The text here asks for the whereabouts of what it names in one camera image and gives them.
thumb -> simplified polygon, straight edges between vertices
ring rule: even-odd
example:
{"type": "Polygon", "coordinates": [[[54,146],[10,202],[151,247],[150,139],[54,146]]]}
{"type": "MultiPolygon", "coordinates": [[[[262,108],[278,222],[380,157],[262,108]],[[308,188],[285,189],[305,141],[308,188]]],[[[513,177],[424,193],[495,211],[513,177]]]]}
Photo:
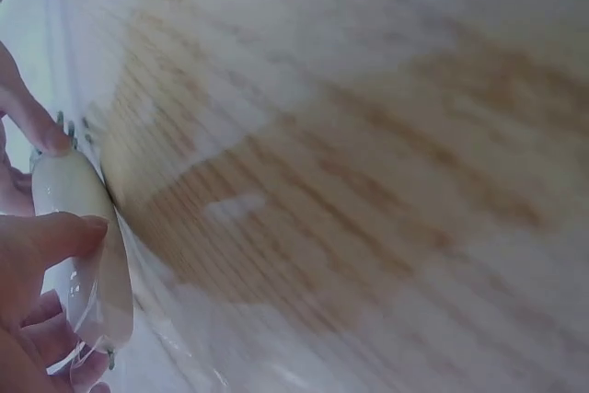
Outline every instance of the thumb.
{"type": "Polygon", "coordinates": [[[97,216],[79,217],[61,212],[34,218],[17,218],[13,229],[22,229],[23,262],[44,272],[69,257],[81,257],[96,249],[108,230],[108,222],[97,216]]]}
{"type": "Polygon", "coordinates": [[[66,213],[0,217],[0,327],[22,321],[39,298],[43,274],[99,247],[106,220],[66,213]]]}

white object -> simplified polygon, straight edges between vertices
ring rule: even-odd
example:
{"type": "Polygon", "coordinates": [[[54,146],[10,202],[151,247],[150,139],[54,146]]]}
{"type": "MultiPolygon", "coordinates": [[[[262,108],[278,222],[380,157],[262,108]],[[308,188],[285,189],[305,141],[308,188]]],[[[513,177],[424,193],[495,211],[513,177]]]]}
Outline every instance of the white object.
{"type": "Polygon", "coordinates": [[[71,149],[63,156],[37,160],[32,193],[36,215],[69,212],[109,220],[100,249],[68,259],[52,272],[80,339],[99,352],[117,352],[133,332],[133,294],[121,229],[102,180],[89,160],[71,149]]]}

wood grain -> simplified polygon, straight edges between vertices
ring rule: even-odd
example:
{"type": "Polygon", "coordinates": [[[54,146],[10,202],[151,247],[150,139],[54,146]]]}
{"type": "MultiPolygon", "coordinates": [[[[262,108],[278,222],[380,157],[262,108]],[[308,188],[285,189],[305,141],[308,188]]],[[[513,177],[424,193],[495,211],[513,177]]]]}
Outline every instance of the wood grain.
{"type": "Polygon", "coordinates": [[[586,0],[59,2],[194,391],[585,391],[586,0]]]}

wooden surface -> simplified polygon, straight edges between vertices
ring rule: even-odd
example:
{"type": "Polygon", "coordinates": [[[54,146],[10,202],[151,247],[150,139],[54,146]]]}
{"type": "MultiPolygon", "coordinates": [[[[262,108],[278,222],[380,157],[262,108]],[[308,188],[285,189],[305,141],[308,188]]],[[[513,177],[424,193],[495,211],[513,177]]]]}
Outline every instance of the wooden surface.
{"type": "Polygon", "coordinates": [[[587,0],[48,7],[195,392],[586,391],[587,0]]]}

hand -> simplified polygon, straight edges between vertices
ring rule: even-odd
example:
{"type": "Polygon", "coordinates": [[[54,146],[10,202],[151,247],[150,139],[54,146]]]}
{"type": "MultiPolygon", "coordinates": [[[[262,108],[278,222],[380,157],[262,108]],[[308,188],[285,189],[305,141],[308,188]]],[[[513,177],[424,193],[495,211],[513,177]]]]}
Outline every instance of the hand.
{"type": "MultiPolygon", "coordinates": [[[[70,377],[70,364],[53,375],[47,367],[65,359],[78,343],[55,292],[40,296],[45,270],[84,256],[106,235],[102,218],[51,214],[0,216],[0,391],[73,393],[92,387],[109,358],[91,353],[70,377]]],[[[101,384],[91,393],[108,393],[101,384]]]]}
{"type": "MultiPolygon", "coordinates": [[[[69,140],[62,128],[30,95],[10,52],[0,43],[0,119],[8,115],[31,143],[42,152],[58,154],[69,140]]],[[[0,121],[0,212],[33,216],[30,174],[10,164],[6,155],[6,132],[0,121]]]]}

